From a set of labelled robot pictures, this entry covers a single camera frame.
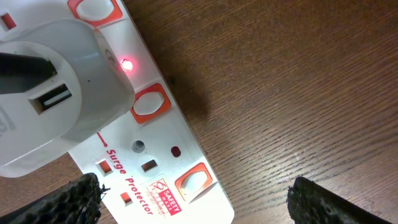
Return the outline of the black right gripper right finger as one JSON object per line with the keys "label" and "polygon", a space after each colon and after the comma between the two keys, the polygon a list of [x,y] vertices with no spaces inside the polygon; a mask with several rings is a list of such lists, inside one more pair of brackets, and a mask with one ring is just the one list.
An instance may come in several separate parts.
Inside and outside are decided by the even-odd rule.
{"label": "black right gripper right finger", "polygon": [[304,177],[289,188],[287,208],[295,224],[391,224]]}

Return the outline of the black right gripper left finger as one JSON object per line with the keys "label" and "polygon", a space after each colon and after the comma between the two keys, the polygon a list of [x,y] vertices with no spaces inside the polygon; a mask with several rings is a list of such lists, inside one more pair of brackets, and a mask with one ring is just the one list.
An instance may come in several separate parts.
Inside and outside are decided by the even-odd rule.
{"label": "black right gripper left finger", "polygon": [[95,224],[104,185],[94,173],[82,175],[53,192],[1,217],[1,224]]}

